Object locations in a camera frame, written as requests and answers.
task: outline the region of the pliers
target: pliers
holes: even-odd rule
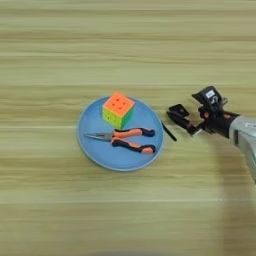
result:
[[[131,137],[131,136],[145,136],[145,137],[154,137],[155,130],[148,130],[144,128],[134,128],[130,130],[113,130],[112,133],[92,133],[92,134],[84,134],[84,136],[103,140],[110,141],[113,147],[123,147],[129,150],[142,153],[142,154],[153,154],[156,152],[156,147],[154,145],[138,145],[135,143],[131,143],[123,140],[123,138]]]

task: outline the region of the green cube face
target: green cube face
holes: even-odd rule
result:
[[[124,117],[120,117],[119,115],[113,113],[111,110],[108,110],[103,107],[103,119],[114,126],[117,129],[123,129],[123,127],[127,124],[127,122],[132,117],[134,107],[132,107]]]

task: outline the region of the blue plate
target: blue plate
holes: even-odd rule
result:
[[[114,127],[102,119],[102,105],[107,100],[108,97],[101,98],[83,111],[77,128],[77,137],[81,149],[94,162],[107,169],[128,172],[146,167],[160,154],[164,142],[164,131],[162,123],[155,112],[141,101],[132,99],[136,103],[134,112],[123,129],[140,127],[154,129],[156,136],[153,138],[135,136],[125,138],[125,140],[140,145],[153,144],[156,146],[155,154],[144,155],[121,147],[115,148],[111,146],[110,142],[84,136],[86,133],[113,131]]]

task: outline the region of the rubik's cube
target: rubik's cube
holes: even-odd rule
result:
[[[115,92],[103,105],[103,119],[115,128],[122,129],[131,118],[134,106],[133,100]]]

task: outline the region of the orange handle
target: orange handle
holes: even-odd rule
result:
[[[131,136],[146,136],[146,137],[154,137],[155,131],[148,130],[144,128],[134,128],[130,130],[114,130],[113,136],[118,138],[127,138]]]
[[[156,147],[154,145],[141,146],[135,143],[130,143],[128,141],[122,140],[117,137],[112,138],[111,144],[113,147],[123,147],[142,154],[153,154],[156,152]]]

